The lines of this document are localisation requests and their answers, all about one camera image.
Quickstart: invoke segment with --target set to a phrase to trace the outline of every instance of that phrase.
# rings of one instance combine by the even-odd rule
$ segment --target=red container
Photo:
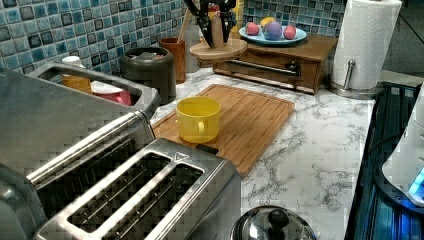
[[[91,83],[91,90],[96,96],[131,106],[131,94],[128,91],[98,81]]]

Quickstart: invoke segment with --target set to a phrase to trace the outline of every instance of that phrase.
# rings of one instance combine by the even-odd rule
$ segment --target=mosaic tile backsplash
[[[274,17],[307,33],[338,37],[344,11],[343,0],[245,0],[243,25]]]
[[[110,73],[130,48],[176,35],[181,0],[0,0],[0,68],[29,73],[78,55]]]

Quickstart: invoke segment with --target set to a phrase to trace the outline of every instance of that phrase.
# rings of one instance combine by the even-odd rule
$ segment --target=yellow cup
[[[182,139],[191,143],[212,141],[218,135],[221,106],[212,98],[189,97],[177,104],[177,123]]]

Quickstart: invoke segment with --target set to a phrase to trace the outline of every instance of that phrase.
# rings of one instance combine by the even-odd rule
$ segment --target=drawer handle
[[[267,66],[263,66],[263,65],[259,65],[259,64],[255,64],[255,63],[243,62],[243,61],[240,61],[240,60],[231,60],[229,62],[231,62],[232,64],[236,64],[236,65],[253,67],[253,68],[256,68],[256,69],[259,69],[259,70],[266,70],[266,71],[281,73],[281,74],[287,75],[289,77],[300,77],[300,65],[298,63],[296,63],[295,61],[292,61],[291,63],[286,64],[286,69],[278,69],[278,68],[273,68],[273,67],[267,67]]]

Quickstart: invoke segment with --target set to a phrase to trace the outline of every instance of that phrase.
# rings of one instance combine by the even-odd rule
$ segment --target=blue plate
[[[247,35],[246,34],[246,27],[240,28],[239,33],[240,33],[240,35],[242,35],[243,37],[245,37],[245,38],[247,38],[251,41],[262,43],[262,44],[270,44],[270,45],[291,44],[291,43],[298,42],[298,41],[300,41],[300,40],[302,40],[306,37],[306,33],[303,30],[296,28],[296,36],[294,36],[294,38],[291,39],[291,40],[285,39],[284,36],[281,36],[281,38],[279,40],[274,40],[274,41],[266,40],[265,37],[264,37],[264,34],[262,32],[262,27],[261,26],[258,26],[258,27],[259,27],[259,33],[256,36]]]

